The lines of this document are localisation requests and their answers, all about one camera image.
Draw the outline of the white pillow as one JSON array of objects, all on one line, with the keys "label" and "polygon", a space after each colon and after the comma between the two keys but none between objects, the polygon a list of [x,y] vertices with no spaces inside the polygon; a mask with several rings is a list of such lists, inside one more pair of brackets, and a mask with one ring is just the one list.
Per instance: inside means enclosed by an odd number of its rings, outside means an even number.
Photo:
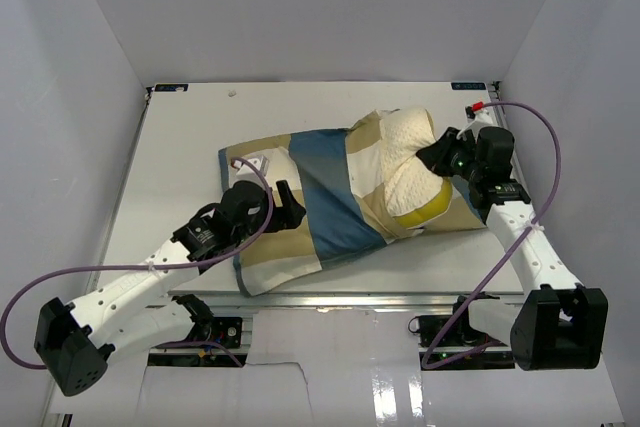
[{"label": "white pillow", "polygon": [[436,142],[431,116],[422,107],[384,111],[379,128],[385,207],[401,227],[420,229],[445,214],[453,196],[451,183],[418,158]]}]

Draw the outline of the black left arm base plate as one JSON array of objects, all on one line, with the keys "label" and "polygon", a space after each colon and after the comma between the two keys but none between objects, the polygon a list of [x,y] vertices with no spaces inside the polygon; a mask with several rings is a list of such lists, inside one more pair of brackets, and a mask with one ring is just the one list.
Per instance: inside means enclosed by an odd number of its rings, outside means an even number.
[{"label": "black left arm base plate", "polygon": [[207,353],[232,351],[242,345],[243,327],[244,320],[237,316],[213,316],[200,321],[187,318],[177,334],[165,335],[154,349],[198,349]]}]

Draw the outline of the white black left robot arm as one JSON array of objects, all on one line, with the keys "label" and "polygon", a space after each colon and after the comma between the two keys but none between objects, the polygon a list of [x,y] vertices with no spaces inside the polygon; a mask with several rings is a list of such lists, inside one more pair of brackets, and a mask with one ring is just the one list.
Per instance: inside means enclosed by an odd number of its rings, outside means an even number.
[{"label": "white black left robot arm", "polygon": [[174,231],[140,269],[68,303],[46,303],[34,347],[61,393],[79,395],[110,364],[151,348],[219,347],[219,323],[195,295],[175,296],[161,308],[151,304],[251,240],[299,227],[305,208],[286,181],[276,187],[272,193],[251,181],[236,182]]}]

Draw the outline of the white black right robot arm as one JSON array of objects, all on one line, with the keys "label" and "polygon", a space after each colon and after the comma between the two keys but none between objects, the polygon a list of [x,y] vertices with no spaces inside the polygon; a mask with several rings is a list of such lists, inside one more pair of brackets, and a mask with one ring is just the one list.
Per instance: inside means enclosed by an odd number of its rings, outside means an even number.
[{"label": "white black right robot arm", "polygon": [[486,335],[508,346],[525,371],[593,369],[600,361],[607,298],[584,286],[546,238],[528,193],[511,176],[514,146],[513,135],[501,127],[477,133],[450,128],[417,153],[431,172],[467,183],[472,206],[504,248],[497,265],[512,265],[525,296],[514,307],[478,285],[460,298],[428,349],[435,350],[451,329],[466,346]]}]

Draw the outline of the blue beige white checked pillowcase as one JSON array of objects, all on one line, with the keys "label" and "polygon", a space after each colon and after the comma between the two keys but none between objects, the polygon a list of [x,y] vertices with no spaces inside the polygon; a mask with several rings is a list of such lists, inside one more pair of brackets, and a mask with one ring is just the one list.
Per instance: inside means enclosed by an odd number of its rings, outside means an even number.
[{"label": "blue beige white checked pillowcase", "polygon": [[255,175],[236,176],[237,157],[269,159],[264,180],[286,180],[306,209],[294,230],[263,234],[233,259],[239,290],[257,296],[295,279],[342,267],[387,245],[431,232],[482,228],[468,203],[468,189],[448,180],[453,196],[447,212],[420,229],[401,227],[384,203],[379,121],[374,110],[349,128],[319,129],[251,140],[218,152],[221,186]]}]

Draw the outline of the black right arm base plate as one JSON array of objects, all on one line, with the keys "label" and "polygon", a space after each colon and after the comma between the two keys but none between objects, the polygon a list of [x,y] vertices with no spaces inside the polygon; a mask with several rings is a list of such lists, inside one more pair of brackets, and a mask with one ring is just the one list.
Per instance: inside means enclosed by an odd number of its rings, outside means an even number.
[{"label": "black right arm base plate", "polygon": [[[420,315],[413,316],[408,324],[407,330],[418,341],[419,352],[424,354],[436,335],[444,327],[449,315]],[[434,349],[437,358],[443,358],[445,354],[453,354],[470,350],[472,348],[495,342],[495,339],[486,333],[479,331],[465,330],[460,321],[451,327],[444,335],[443,339]]]}]

